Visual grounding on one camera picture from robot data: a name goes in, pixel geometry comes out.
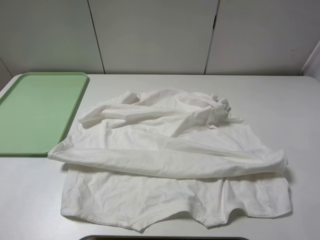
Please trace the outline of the white short sleeve shirt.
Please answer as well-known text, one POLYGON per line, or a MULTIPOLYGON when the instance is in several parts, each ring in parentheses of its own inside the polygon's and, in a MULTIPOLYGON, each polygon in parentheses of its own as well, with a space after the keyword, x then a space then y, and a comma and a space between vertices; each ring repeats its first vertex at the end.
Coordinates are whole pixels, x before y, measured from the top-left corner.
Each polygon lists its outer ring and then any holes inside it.
POLYGON ((285 152, 265 146, 216 95, 126 92, 80 117, 48 158, 68 166, 67 218, 140 231, 180 213, 211 228, 234 210, 292 211, 285 152))

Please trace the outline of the light green plastic tray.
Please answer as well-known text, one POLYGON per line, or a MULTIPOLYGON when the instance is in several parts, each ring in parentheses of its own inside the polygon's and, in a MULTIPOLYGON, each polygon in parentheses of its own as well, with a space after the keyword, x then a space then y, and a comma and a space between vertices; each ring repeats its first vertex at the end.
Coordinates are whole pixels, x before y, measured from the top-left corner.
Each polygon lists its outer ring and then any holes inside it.
POLYGON ((29 72, 0 99, 1 156, 45 156, 64 139, 89 78, 83 72, 29 72))

